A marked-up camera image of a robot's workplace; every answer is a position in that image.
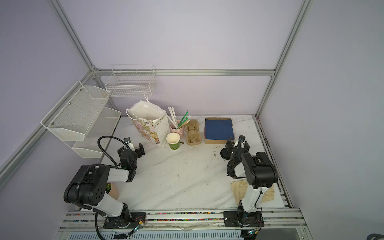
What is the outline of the black plastic cup lid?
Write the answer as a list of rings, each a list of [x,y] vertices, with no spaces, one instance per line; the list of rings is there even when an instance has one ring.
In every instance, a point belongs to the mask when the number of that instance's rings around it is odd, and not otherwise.
[[[231,159],[231,155],[232,155],[232,151],[230,151],[230,150],[227,149],[227,148],[223,148],[223,149],[221,149],[221,151],[220,151],[220,155],[221,155],[221,157],[222,157],[224,160],[230,160],[230,159]]]

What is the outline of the cartoon animal paper gift bag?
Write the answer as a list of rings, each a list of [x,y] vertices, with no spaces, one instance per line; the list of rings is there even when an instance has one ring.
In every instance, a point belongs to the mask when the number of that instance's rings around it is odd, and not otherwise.
[[[166,144],[170,124],[165,110],[146,99],[126,109],[126,114],[143,138],[159,147]]]

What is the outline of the green paper coffee cup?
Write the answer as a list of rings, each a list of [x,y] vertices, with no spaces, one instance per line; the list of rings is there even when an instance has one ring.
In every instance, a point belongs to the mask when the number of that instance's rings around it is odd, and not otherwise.
[[[166,140],[171,150],[178,150],[180,148],[181,136],[178,133],[169,133]]]

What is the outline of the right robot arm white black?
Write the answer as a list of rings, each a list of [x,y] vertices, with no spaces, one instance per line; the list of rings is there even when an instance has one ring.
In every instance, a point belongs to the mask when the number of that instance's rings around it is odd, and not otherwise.
[[[250,145],[246,137],[240,135],[236,142],[228,140],[221,150],[221,157],[228,160],[227,176],[233,179],[238,177],[235,168],[243,166],[244,178],[248,187],[245,196],[240,200],[236,211],[224,212],[226,227],[256,227],[264,226],[262,207],[260,203],[267,191],[279,180],[277,171],[265,152],[251,155]]]

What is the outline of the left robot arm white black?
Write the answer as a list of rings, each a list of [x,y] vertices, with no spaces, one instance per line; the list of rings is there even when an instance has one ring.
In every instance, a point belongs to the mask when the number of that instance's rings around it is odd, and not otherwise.
[[[64,201],[93,211],[105,218],[104,229],[142,228],[146,213],[130,213],[126,203],[107,193],[107,185],[130,183],[136,174],[137,159],[145,155],[144,146],[118,150],[120,167],[103,164],[83,165],[64,192]]]

